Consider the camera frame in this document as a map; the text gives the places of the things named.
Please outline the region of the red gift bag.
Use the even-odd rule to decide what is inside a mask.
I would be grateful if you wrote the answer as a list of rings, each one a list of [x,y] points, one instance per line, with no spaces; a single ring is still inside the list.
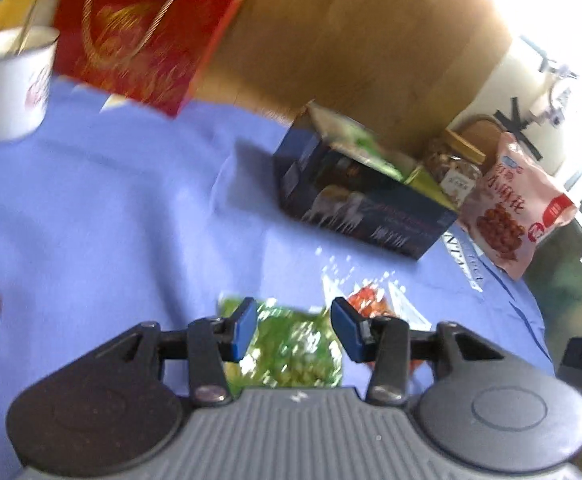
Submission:
[[[60,0],[54,69],[175,117],[243,0]]]

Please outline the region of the stick in mug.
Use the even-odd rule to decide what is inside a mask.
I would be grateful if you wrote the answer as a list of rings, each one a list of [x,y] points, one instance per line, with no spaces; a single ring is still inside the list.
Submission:
[[[12,44],[11,53],[13,55],[19,55],[23,49],[24,43],[26,42],[26,37],[29,35],[30,28],[32,26],[32,21],[34,18],[35,10],[37,7],[38,0],[33,0],[28,14],[26,14],[26,19],[23,22],[23,25],[18,33],[17,38],[14,40]]]

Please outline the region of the blue printed tablecloth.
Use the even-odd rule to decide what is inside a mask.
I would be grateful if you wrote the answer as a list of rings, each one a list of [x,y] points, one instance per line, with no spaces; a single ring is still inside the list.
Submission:
[[[0,479],[28,385],[144,321],[179,330],[223,295],[323,304],[365,281],[397,287],[429,322],[455,321],[545,373],[545,323],[523,282],[454,228],[419,260],[308,226],[278,206],[285,126],[238,107],[167,118],[57,79],[43,125],[0,143]]]

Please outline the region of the white enamel mug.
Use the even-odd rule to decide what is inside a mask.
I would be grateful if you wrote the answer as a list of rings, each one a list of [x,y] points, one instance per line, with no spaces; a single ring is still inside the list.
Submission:
[[[0,142],[33,133],[47,112],[59,32],[34,26],[23,49],[14,52],[20,32],[19,27],[0,32]]]

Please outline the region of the black sheep-print tin box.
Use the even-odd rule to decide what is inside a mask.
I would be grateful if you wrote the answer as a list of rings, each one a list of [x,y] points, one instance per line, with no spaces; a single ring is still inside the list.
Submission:
[[[274,154],[280,208],[304,223],[420,259],[455,223],[457,207],[422,162],[407,154],[388,151],[417,162],[398,182],[329,148],[308,104]]]

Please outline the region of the dark green snack packet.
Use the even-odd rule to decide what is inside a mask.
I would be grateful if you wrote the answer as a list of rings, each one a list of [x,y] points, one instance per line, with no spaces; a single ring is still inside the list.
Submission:
[[[259,300],[257,326],[242,360],[227,363],[231,393],[252,387],[333,388],[342,381],[342,349],[324,307],[299,310]]]

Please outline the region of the red spicy snack packet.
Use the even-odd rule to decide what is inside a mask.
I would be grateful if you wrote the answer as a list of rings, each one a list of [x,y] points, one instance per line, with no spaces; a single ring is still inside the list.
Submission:
[[[365,318],[393,316],[406,321],[412,330],[431,330],[431,322],[410,302],[404,289],[394,283],[387,284],[387,287],[377,283],[355,287],[347,301]]]

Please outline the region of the pink fried-twist snack bag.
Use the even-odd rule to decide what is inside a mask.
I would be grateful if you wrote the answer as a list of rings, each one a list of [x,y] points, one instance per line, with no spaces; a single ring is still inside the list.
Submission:
[[[483,254],[519,280],[539,243],[577,213],[564,187],[505,132],[494,166],[462,204],[459,220]]]

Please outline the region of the white power strip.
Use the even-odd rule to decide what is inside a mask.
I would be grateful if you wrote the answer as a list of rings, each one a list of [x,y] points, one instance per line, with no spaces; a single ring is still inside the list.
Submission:
[[[539,71],[546,75],[545,90],[530,107],[528,118],[537,125],[558,128],[564,121],[564,110],[578,76],[551,58],[542,59]]]

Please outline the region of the round wooden board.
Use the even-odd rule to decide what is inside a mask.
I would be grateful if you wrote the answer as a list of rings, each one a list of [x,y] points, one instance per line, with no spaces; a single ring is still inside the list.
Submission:
[[[506,128],[495,117],[477,114],[462,119],[455,131],[485,155],[485,166],[492,166],[496,159],[500,136]]]

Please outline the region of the nut jar with gold lid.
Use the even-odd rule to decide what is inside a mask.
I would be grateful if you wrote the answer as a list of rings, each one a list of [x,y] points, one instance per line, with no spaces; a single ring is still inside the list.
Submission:
[[[474,144],[449,129],[429,142],[422,157],[423,166],[457,208],[483,176],[485,160],[486,155]]]

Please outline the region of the wooden panel backdrop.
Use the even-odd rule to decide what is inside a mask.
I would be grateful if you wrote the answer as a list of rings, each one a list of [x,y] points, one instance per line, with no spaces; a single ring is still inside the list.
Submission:
[[[510,42],[490,0],[245,0],[197,94],[280,119],[317,102],[414,155]]]

